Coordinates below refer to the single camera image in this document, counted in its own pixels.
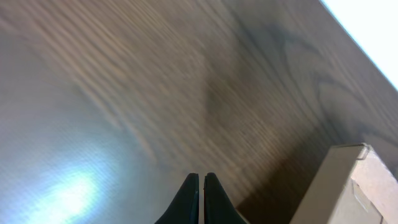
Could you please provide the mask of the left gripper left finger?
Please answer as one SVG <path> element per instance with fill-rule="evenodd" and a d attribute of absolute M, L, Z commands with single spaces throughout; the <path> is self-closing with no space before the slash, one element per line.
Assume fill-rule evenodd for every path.
<path fill-rule="evenodd" d="M 189 173 L 172 202 L 155 224 L 198 224 L 199 175 Z"/>

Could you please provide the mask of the brown cardboard box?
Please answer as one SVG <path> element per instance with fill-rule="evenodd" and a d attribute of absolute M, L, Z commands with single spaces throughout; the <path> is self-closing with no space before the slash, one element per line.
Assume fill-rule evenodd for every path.
<path fill-rule="evenodd" d="M 397 223 L 397 179 L 366 143 L 333 146 L 291 224 Z"/>

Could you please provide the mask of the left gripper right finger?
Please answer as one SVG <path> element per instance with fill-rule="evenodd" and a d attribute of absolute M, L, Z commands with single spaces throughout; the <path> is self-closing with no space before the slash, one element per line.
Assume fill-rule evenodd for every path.
<path fill-rule="evenodd" d="M 203 190 L 205 224 L 246 224 L 234 208 L 215 173 L 207 173 Z"/>

